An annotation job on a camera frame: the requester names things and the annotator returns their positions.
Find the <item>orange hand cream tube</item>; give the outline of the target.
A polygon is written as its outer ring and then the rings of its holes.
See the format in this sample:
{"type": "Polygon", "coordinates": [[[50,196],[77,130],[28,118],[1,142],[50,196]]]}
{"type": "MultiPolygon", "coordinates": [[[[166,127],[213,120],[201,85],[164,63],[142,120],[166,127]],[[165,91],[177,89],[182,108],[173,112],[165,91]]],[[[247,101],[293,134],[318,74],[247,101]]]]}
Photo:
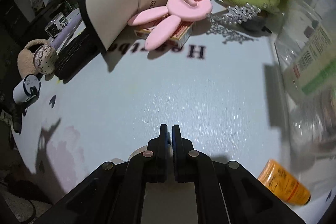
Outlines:
{"type": "Polygon", "coordinates": [[[273,159],[268,160],[258,180],[286,203],[302,206],[311,199],[309,190],[273,159]]]}

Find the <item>red striped small box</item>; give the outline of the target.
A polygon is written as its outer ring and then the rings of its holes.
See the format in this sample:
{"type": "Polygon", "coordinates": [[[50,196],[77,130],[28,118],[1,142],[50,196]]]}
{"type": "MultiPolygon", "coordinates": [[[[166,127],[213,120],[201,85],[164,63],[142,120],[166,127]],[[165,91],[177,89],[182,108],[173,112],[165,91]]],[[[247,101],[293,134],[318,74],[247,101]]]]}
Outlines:
{"type": "Polygon", "coordinates": [[[169,26],[160,20],[137,26],[134,33],[137,37],[145,39],[145,49],[155,50],[163,44],[181,49],[193,31],[193,22],[181,22],[178,26],[169,26]]]}

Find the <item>black winter glove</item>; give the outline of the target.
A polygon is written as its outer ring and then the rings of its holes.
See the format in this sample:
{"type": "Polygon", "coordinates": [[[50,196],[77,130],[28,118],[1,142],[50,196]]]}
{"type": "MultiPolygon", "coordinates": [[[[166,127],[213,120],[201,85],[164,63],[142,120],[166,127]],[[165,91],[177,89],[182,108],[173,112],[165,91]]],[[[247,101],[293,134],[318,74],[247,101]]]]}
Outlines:
{"type": "Polygon", "coordinates": [[[59,52],[54,74],[60,80],[70,81],[99,53],[100,42],[96,35],[84,30],[59,52]]]}

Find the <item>white black cylinder device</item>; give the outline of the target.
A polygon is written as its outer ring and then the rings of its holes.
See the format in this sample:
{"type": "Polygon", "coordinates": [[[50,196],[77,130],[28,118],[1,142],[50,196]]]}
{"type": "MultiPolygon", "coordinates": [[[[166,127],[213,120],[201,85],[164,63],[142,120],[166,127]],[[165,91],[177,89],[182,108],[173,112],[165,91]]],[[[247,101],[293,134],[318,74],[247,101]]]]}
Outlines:
{"type": "Polygon", "coordinates": [[[13,99],[16,104],[22,104],[39,94],[41,84],[36,75],[26,75],[13,90],[13,99]]]}

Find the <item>patterned fabric ball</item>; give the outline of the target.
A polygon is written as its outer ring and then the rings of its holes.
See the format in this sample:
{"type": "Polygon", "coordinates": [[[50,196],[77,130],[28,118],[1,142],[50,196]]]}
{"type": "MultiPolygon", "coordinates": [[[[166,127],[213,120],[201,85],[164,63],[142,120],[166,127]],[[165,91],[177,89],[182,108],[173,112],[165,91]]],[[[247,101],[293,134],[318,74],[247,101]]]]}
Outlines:
{"type": "Polygon", "coordinates": [[[34,53],[35,68],[44,75],[50,75],[54,72],[57,59],[57,51],[51,45],[43,45],[34,53]]]}

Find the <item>pink bunny hand mirror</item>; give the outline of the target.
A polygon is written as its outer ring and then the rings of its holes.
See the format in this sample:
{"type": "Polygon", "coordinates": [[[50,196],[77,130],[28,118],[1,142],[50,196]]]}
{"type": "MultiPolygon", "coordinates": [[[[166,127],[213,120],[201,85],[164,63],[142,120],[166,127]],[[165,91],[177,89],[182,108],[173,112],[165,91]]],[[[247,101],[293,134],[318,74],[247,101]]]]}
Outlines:
{"type": "Polygon", "coordinates": [[[179,25],[181,22],[198,22],[211,13],[213,5],[210,0],[168,0],[164,6],[154,7],[132,16],[127,24],[140,26],[157,19],[169,26],[179,25]]]}

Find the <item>beige fluffy earmuffs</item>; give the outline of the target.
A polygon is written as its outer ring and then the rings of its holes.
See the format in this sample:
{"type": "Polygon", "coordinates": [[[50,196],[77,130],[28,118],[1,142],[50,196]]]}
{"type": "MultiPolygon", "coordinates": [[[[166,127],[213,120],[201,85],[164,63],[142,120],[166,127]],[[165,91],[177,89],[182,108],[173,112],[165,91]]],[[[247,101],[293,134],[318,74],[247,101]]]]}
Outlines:
{"type": "Polygon", "coordinates": [[[18,71],[22,79],[25,78],[26,75],[38,74],[38,70],[34,65],[34,54],[40,47],[48,44],[49,42],[46,39],[31,40],[19,52],[17,59],[18,71]]]}

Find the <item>black white mug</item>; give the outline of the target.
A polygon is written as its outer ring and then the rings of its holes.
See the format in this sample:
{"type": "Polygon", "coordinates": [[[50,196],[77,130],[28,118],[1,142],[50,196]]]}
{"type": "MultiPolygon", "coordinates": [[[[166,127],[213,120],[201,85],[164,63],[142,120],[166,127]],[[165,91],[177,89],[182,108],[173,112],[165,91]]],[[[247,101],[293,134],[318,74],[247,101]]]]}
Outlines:
{"type": "Polygon", "coordinates": [[[68,20],[62,12],[58,13],[45,27],[45,32],[55,39],[68,25],[68,20]]]}

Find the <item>clear plastic water bottle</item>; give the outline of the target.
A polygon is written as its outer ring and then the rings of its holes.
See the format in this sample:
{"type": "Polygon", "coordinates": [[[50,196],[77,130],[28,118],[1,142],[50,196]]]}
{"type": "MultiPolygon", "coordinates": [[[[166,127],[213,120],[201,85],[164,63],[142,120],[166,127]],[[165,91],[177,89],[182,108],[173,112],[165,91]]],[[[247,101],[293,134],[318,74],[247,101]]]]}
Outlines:
{"type": "Polygon", "coordinates": [[[335,0],[289,0],[278,52],[297,153],[335,153],[335,0]]]}

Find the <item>clear plastic storage bin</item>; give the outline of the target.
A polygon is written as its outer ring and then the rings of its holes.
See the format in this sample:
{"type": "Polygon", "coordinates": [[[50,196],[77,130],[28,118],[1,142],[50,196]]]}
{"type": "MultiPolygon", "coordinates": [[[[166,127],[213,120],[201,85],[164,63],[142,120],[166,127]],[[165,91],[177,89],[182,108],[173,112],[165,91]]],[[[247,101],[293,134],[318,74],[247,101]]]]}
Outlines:
{"type": "Polygon", "coordinates": [[[275,48],[288,113],[289,168],[335,186],[335,0],[288,0],[275,48]]]}

